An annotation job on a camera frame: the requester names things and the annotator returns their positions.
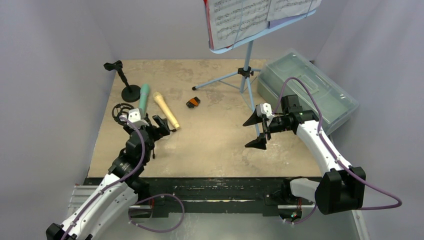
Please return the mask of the black tripod mic stand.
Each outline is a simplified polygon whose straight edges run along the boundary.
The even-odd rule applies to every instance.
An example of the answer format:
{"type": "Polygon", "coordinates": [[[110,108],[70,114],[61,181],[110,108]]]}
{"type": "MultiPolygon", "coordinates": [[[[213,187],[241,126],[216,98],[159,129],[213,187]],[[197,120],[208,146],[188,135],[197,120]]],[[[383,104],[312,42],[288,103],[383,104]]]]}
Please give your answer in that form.
{"type": "MultiPolygon", "coordinates": [[[[136,129],[132,129],[130,127],[128,127],[126,125],[127,120],[120,119],[120,116],[123,114],[127,114],[129,110],[134,109],[135,107],[133,107],[131,104],[128,103],[119,103],[117,105],[115,105],[112,109],[112,118],[114,119],[114,121],[116,123],[118,123],[119,125],[121,125],[123,127],[123,129],[130,135],[129,140],[126,143],[126,151],[128,155],[134,155],[134,156],[140,156],[142,153],[142,147],[141,147],[141,139],[139,137],[139,135],[137,134],[136,131],[139,131],[141,133],[141,129],[140,128],[136,128],[136,129]]],[[[145,142],[144,141],[144,151],[145,154],[147,155],[148,153],[151,153],[151,156],[153,158],[156,157],[155,154],[155,142],[145,142]]]]}

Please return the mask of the beige condenser microphone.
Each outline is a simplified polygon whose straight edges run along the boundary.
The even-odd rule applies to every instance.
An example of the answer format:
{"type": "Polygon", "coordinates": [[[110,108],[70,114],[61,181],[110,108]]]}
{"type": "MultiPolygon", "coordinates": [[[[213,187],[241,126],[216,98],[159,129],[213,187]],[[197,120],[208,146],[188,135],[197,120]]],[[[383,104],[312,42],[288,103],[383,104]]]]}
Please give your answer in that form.
{"type": "Polygon", "coordinates": [[[179,130],[181,126],[179,122],[177,121],[176,117],[174,116],[174,114],[172,113],[171,109],[168,107],[167,103],[165,102],[163,95],[160,92],[156,91],[153,93],[153,100],[159,106],[162,112],[165,114],[167,120],[174,127],[174,129],[179,130]]]}

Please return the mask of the teal toy microphone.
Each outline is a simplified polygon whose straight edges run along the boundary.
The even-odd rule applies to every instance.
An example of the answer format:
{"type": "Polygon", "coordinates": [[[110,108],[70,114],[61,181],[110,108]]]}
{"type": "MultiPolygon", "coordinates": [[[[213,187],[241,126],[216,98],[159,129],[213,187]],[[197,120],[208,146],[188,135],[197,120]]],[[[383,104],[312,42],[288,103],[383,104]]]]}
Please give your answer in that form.
{"type": "Polygon", "coordinates": [[[143,84],[140,87],[140,97],[139,97],[139,103],[138,103],[138,108],[140,110],[140,112],[143,114],[143,116],[146,116],[147,113],[147,101],[148,101],[148,96],[150,93],[150,86],[149,84],[143,84]]]}

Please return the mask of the black round-base mic stand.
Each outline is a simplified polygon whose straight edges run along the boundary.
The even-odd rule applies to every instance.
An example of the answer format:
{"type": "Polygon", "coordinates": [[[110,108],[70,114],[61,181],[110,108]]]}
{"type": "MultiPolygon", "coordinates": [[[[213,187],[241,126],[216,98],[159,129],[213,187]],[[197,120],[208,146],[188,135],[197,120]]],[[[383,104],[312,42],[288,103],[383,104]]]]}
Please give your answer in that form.
{"type": "Polygon", "coordinates": [[[116,71],[121,81],[125,85],[123,90],[121,91],[121,98],[125,102],[133,103],[140,99],[141,97],[141,88],[135,84],[129,84],[127,77],[123,72],[123,63],[121,60],[118,60],[114,63],[106,62],[103,64],[103,67],[107,71],[116,71]]]}

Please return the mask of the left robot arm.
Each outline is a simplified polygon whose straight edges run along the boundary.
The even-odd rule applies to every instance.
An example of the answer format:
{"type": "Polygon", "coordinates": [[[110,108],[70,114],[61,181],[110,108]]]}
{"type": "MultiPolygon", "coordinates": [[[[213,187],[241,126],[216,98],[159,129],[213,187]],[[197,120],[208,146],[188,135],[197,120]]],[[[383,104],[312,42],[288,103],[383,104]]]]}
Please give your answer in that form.
{"type": "Polygon", "coordinates": [[[155,142],[168,136],[168,121],[153,115],[136,119],[133,113],[121,116],[129,138],[112,162],[95,191],[62,223],[52,223],[46,230],[48,240],[98,240],[104,231],[132,204],[149,199],[149,185],[139,176],[154,157],[155,142]]]}

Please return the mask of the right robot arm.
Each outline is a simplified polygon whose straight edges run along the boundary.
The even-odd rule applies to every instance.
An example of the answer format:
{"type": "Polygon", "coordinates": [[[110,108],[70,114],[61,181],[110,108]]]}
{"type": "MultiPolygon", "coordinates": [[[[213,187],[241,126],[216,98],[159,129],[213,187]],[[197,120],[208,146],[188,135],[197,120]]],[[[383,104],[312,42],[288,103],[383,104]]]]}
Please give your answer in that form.
{"type": "Polygon", "coordinates": [[[263,131],[245,147],[266,150],[267,141],[273,133],[292,131],[314,157],[322,174],[319,182],[296,177],[284,182],[280,196],[288,204],[299,198],[315,204],[324,215],[363,206],[366,173],[361,167],[353,167],[329,142],[319,125],[313,110],[304,110],[297,95],[287,95],[280,101],[281,114],[273,114],[269,103],[256,105],[255,110],[243,126],[261,124],[263,131]]]}

